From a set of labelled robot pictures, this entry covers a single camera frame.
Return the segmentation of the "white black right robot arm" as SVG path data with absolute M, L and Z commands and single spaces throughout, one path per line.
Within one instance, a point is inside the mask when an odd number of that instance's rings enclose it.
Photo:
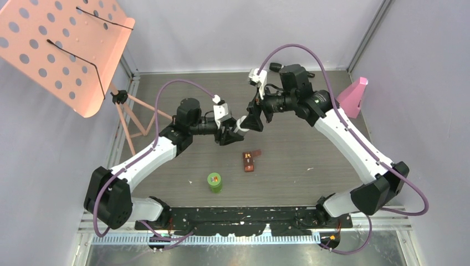
M 241 127 L 261 132 L 264 114 L 271 122 L 277 112 L 294 111 L 310 126 L 326 136 L 350 162 L 362 185 L 347 192 L 322 197 L 317 202 L 316 220 L 323 227 L 331 227 L 347 213 L 375 214 L 396 197 L 403 187 L 409 167 L 404 162 L 394 163 L 382 154 L 361 133 L 353 132 L 355 126 L 346 120 L 339 104 L 332 100 L 326 90 L 315 91 L 309 81 L 308 72 L 299 64 L 285 66 L 279 72 L 282 87 L 277 94 L 267 89 L 267 72 L 252 69 L 248 81 L 255 86 L 253 100 L 248 104 L 248 116 Z

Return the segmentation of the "white capped pill bottle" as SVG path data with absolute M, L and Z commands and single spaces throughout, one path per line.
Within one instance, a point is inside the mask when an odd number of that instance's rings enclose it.
M 249 131 L 249 129 L 245 128 L 242 126 L 244 120 L 247 118 L 247 116 L 242 116 L 236 121 L 236 125 L 234 126 L 233 132 L 240 135 L 240 136 L 245 136 L 246 133 Z

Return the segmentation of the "brown translucent pill container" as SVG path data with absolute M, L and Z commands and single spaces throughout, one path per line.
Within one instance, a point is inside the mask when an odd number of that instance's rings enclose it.
M 246 151 L 242 153 L 244 172 L 254 171 L 254 159 L 262 154 L 260 149 L 254 151 Z

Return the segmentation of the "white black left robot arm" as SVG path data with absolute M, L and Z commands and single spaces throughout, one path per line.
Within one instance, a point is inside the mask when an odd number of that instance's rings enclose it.
M 84 208 L 93 215 L 96 235 L 99 222 L 107 229 L 118 229 L 127 221 L 149 221 L 156 229 L 169 225 L 164 203 L 155 197 L 132 197 L 133 190 L 152 172 L 180 155 L 195 135 L 213 135 L 221 146 L 242 141 L 248 129 L 242 127 L 246 116 L 235 119 L 227 103 L 214 97 L 213 117 L 202 116 L 194 98 L 181 101 L 172 122 L 161 130 L 147 147 L 111 169 L 96 168 L 91 174 Z

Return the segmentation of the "green black pill bottle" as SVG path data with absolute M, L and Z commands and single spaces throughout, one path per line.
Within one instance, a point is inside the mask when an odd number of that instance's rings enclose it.
M 213 193 L 220 193 L 222 190 L 222 177 L 219 173 L 212 172 L 207 177 L 210 190 Z

